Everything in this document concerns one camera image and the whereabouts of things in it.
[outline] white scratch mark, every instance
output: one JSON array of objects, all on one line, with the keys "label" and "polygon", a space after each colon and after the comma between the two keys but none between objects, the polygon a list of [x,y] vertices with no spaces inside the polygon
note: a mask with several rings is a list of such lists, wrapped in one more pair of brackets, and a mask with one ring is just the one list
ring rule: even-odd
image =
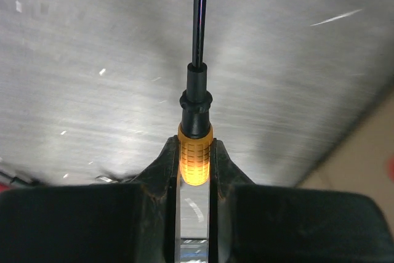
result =
[{"label": "white scratch mark", "polygon": [[204,222],[204,215],[201,212],[201,210],[199,209],[199,207],[197,206],[197,204],[191,200],[190,198],[185,198],[185,201],[189,204],[189,206],[191,206],[191,208],[194,210],[194,212],[196,213],[197,217],[198,217],[198,222]]},{"label": "white scratch mark", "polygon": [[18,0],[16,0],[15,5],[17,8],[17,12],[22,12],[22,3],[20,3]]},{"label": "white scratch mark", "polygon": [[325,21],[322,21],[322,22],[320,22],[320,23],[316,23],[316,24],[313,24],[313,25],[310,25],[310,26],[312,27],[312,26],[317,26],[317,25],[321,25],[321,24],[324,24],[324,23],[336,21],[336,20],[338,20],[338,19],[340,19],[340,18],[349,17],[349,16],[354,15],[354,14],[356,14],[356,13],[358,13],[358,12],[361,12],[361,11],[362,11],[362,9],[353,10],[353,11],[351,11],[351,12],[347,12],[347,13],[345,13],[345,14],[338,15],[337,17],[334,17],[334,18],[329,18],[328,20],[325,20]]}]

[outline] black cable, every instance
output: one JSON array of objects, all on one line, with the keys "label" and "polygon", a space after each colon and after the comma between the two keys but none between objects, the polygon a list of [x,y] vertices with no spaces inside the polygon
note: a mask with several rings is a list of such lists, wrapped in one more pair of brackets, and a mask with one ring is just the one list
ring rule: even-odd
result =
[{"label": "black cable", "polygon": [[197,69],[203,64],[205,11],[207,0],[193,3],[193,57],[191,63]]}]

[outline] yellow textured grip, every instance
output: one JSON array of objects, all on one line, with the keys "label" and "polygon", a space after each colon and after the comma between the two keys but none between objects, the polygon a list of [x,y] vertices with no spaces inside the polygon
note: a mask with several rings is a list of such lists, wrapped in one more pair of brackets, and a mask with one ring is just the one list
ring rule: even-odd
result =
[{"label": "yellow textured grip", "polygon": [[193,186],[202,185],[209,177],[209,157],[214,130],[211,125],[208,135],[201,139],[186,137],[178,127],[180,142],[179,165],[184,181]]}]

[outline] gray metallic surface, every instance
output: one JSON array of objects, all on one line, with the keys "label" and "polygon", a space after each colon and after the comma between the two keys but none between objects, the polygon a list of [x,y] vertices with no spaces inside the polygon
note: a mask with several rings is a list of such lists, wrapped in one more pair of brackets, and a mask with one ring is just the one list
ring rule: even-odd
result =
[{"label": "gray metallic surface", "polygon": [[[4,163],[88,184],[154,160],[180,121],[192,2],[0,0]],[[392,0],[208,0],[215,136],[254,181],[295,184],[393,76],[393,14]],[[182,190],[182,211],[182,235],[204,237],[207,185]]]}]

